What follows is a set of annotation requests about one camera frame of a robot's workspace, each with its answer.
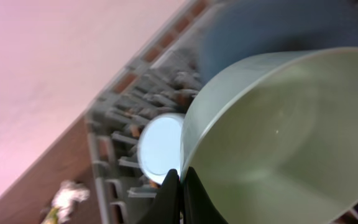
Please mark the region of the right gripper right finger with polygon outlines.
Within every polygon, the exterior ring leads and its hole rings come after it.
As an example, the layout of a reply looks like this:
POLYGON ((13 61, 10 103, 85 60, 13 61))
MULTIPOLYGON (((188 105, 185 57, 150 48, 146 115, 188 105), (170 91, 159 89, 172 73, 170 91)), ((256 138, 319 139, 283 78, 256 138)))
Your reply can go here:
POLYGON ((186 224, 227 224, 218 212, 196 171, 189 167, 183 183, 184 223, 186 224))

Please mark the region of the dark blue plate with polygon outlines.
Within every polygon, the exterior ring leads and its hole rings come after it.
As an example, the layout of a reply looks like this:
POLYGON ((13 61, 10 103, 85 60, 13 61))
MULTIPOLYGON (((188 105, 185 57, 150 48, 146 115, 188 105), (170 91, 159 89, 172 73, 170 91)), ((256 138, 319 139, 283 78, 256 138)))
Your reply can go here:
POLYGON ((358 47, 358 9, 350 1, 233 1, 207 27, 198 68, 206 84, 253 55, 333 47, 358 47))

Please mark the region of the white tissue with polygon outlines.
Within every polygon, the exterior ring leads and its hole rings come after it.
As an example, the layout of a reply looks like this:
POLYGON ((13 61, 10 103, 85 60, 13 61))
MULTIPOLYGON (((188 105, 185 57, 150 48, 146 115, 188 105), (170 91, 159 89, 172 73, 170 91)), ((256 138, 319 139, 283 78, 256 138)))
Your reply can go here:
POLYGON ((52 200, 52 208, 57 209, 58 223, 70 220, 75 205, 87 200, 90 190, 83 184, 71 180, 64 180, 52 200))

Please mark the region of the green yellow snack wrapper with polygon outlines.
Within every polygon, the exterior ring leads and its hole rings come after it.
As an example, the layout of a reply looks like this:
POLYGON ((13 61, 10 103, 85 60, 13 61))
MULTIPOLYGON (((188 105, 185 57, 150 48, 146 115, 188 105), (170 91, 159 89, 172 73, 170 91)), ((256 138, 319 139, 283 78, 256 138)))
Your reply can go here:
POLYGON ((41 224, 59 224, 58 222, 58 212, 59 208, 57 207, 47 207, 42 210, 45 214, 45 217, 40 222, 41 224))

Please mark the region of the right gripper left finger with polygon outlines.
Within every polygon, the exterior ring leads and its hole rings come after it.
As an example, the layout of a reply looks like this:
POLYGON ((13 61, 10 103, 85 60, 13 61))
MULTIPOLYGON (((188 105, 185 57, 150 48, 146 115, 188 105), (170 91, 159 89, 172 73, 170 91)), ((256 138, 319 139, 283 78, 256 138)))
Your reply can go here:
POLYGON ((138 224, 180 223, 180 180, 176 169, 168 171, 148 212, 138 224))

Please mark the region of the light green saucer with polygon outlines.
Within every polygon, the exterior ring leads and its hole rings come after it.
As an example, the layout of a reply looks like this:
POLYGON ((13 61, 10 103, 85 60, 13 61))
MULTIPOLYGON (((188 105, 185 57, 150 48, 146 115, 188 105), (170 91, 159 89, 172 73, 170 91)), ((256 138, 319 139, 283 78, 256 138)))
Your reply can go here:
POLYGON ((329 223, 358 202, 358 47, 242 59, 189 107, 182 172, 229 223, 329 223))

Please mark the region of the light blue bowl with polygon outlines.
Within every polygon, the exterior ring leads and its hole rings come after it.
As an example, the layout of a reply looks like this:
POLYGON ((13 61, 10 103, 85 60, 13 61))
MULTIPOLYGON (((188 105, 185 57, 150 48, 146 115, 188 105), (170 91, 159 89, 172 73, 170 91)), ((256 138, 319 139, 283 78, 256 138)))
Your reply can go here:
POLYGON ((137 160, 144 175, 161 185, 172 169, 181 173, 181 132, 185 115, 165 113, 151 120, 137 144, 137 160))

